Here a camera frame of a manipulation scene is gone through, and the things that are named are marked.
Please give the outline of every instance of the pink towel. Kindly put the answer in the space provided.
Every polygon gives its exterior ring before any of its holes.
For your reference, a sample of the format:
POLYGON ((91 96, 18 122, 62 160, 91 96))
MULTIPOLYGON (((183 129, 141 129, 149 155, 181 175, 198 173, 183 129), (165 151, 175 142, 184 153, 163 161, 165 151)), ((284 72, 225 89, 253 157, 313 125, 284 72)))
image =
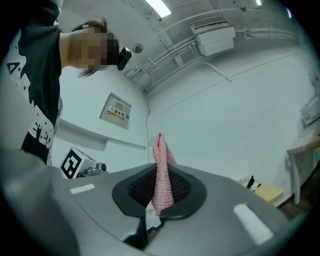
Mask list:
POLYGON ((152 205, 159 216, 163 209, 174 205, 167 163, 177 163, 161 133, 154 140, 153 157, 156 162, 156 179, 152 205))

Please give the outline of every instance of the warning sign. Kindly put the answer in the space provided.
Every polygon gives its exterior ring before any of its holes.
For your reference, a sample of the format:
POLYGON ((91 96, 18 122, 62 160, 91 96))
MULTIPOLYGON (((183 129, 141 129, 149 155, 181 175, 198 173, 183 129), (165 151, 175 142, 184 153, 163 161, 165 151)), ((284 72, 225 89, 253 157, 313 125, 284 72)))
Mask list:
POLYGON ((125 120, 125 112, 116 109, 114 106, 109 106, 108 113, 117 118, 120 118, 121 120, 125 120))

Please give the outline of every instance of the white wall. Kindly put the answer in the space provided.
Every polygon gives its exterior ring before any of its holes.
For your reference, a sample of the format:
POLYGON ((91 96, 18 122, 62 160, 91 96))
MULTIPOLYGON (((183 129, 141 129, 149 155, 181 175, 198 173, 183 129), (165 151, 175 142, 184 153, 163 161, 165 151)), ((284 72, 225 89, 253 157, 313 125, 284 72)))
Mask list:
MULTIPOLYGON (((177 72, 148 95, 149 137, 163 133, 178 164, 235 180, 254 175, 287 198, 286 150, 303 129, 300 109, 314 93, 313 60, 292 43, 255 39, 210 62, 233 83, 199 62, 177 72)), ((313 159, 304 156, 300 162, 313 159)))
MULTIPOLYGON (((64 32, 70 32, 85 19, 64 8, 58 21, 64 32)), ((86 78, 78 78, 79 71, 66 67, 60 76, 63 111, 62 121, 53 141, 52 165, 60 167, 71 146, 98 162, 106 163, 109 172, 147 163, 148 152, 145 148, 148 144, 148 107, 141 91, 114 66, 86 78), (99 119, 110 93, 132 105, 128 129, 99 119)))

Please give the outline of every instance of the black t-shirt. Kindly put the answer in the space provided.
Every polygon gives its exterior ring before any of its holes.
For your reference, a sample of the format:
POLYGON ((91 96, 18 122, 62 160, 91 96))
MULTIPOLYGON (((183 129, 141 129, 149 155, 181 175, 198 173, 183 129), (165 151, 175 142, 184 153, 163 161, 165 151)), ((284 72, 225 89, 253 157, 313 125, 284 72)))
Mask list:
POLYGON ((34 122, 21 149, 47 163, 58 115, 61 31, 54 25, 58 6, 49 0, 41 2, 11 42, 3 64, 34 109, 34 122))

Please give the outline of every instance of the dark hair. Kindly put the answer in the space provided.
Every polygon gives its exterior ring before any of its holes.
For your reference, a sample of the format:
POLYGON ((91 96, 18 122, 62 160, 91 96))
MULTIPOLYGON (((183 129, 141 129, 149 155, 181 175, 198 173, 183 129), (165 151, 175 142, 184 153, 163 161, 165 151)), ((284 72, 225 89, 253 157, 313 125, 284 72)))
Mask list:
MULTIPOLYGON (((85 23, 82 23, 76 26, 72 32, 79 31, 84 28, 97 28, 99 33, 106 33, 106 41, 107 41, 107 60, 102 59, 102 65, 115 65, 118 60, 118 53, 119 53, 119 42, 115 38, 113 33, 108 32, 107 20, 105 17, 101 17, 101 21, 96 20, 89 20, 85 23)), ((79 78, 81 77, 88 77, 97 72, 99 68, 96 67, 88 67, 84 68, 80 74, 78 75, 79 78)))

